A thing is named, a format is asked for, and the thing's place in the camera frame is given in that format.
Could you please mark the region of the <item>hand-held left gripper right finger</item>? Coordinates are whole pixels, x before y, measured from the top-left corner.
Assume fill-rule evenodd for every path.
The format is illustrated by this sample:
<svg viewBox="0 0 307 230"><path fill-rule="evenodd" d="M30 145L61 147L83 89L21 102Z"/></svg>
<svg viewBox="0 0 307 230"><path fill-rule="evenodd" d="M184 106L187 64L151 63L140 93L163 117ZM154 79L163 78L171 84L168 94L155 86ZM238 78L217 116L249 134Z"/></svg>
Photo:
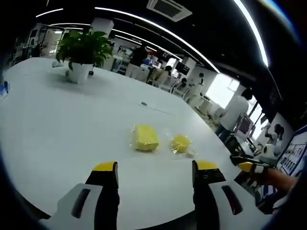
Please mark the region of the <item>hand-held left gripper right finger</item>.
<svg viewBox="0 0 307 230"><path fill-rule="evenodd" d="M198 230L261 230L271 219L254 197L233 180L226 180L210 161L192 161L193 203Z"/></svg>

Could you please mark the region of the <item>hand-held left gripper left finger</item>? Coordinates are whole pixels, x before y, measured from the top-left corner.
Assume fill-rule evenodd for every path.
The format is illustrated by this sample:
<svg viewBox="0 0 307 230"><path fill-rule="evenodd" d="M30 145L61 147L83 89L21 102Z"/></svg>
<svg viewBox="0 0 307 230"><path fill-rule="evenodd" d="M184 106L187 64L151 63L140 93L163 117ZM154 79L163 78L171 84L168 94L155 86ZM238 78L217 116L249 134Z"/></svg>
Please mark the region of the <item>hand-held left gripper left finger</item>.
<svg viewBox="0 0 307 230"><path fill-rule="evenodd" d="M118 206L118 163L104 162L58 201L50 218L39 222L46 230L116 230Z"/></svg>

